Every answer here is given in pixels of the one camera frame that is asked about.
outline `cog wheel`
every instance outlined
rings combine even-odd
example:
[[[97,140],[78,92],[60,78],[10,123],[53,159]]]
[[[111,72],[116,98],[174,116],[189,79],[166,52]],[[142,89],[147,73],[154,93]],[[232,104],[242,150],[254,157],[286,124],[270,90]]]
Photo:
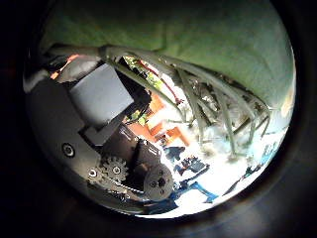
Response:
[[[128,175],[126,162],[118,157],[106,157],[106,162],[103,163],[103,172],[109,179],[113,179],[117,182],[121,182],[126,179]]]

